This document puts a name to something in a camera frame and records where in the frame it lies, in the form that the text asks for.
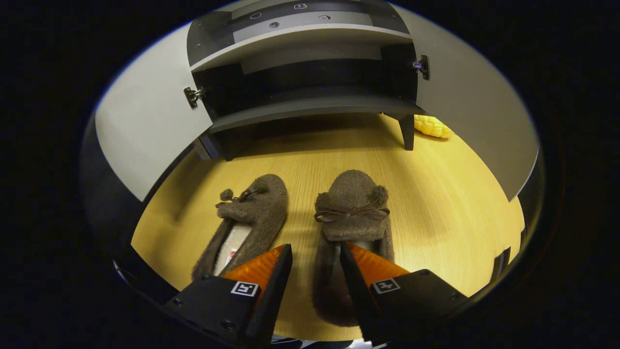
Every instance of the wooden floor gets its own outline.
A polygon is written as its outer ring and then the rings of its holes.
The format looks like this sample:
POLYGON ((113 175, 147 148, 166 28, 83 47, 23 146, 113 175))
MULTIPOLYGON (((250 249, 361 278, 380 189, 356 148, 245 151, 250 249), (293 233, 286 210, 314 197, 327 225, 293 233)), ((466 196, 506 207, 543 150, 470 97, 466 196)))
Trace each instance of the wooden floor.
POLYGON ((403 149, 398 122, 383 116, 312 116, 263 125, 262 136, 233 161, 189 154, 146 208, 132 245, 181 290, 221 219, 215 204, 231 188, 240 194, 258 176, 286 183, 288 218, 273 246, 290 243, 293 268, 275 334, 306 340, 361 338, 358 327, 320 320, 311 304, 311 271, 321 226, 314 200, 341 172, 368 173, 389 191, 396 263, 428 268, 470 296, 489 282, 494 258, 520 247, 523 214, 508 202, 482 160, 457 136, 415 134, 403 149))

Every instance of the yellow corn toy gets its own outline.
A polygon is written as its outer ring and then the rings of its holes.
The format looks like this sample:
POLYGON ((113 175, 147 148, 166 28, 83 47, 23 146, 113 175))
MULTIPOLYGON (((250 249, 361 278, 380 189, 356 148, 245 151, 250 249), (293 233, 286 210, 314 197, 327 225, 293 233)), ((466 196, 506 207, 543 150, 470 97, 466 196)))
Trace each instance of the yellow corn toy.
POLYGON ((436 117, 426 115, 414 115, 414 127, 421 133, 432 137, 448 138, 454 133, 436 117))

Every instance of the brown fuzzy slipper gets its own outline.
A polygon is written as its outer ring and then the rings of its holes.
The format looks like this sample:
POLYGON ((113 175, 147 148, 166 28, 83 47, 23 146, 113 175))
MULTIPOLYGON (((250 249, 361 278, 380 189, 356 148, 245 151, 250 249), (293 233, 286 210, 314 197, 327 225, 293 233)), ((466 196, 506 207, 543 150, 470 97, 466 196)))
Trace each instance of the brown fuzzy slipper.
POLYGON ((233 197, 233 191, 227 189, 220 198, 229 201, 215 205, 218 217, 224 220, 196 262, 192 280, 205 274, 226 274, 266 252, 286 218, 286 186, 275 174, 257 178, 239 197, 233 197), (232 253, 228 248, 231 240, 242 241, 232 253))
POLYGON ((387 198, 384 187, 357 170, 340 174, 329 191, 316 198, 314 218, 323 226, 314 262, 312 304, 323 320, 338 326, 358 325, 340 265, 339 241, 394 261, 387 198))

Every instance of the brown lace bow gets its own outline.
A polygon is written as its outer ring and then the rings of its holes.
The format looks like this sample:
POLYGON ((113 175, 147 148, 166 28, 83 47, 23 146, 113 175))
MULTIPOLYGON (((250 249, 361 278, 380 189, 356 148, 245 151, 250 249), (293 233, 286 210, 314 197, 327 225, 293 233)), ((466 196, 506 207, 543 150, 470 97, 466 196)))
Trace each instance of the brown lace bow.
POLYGON ((382 220, 389 215, 389 209, 387 207, 379 207, 375 209, 369 208, 377 200, 369 203, 364 207, 352 207, 350 209, 326 209, 317 212, 314 215, 314 219, 317 222, 333 222, 336 220, 343 220, 352 215, 359 215, 360 217, 366 217, 374 220, 382 220))
POLYGON ((248 196, 252 195, 253 193, 256 193, 257 191, 260 191, 261 188, 256 188, 254 190, 250 190, 250 189, 246 189, 243 191, 243 193, 241 193, 241 195, 239 197, 234 197, 232 199, 229 200, 229 202, 220 202, 219 204, 216 204, 215 207, 219 208, 222 205, 226 205, 226 204, 230 204, 231 202, 243 202, 243 200, 245 200, 248 196))

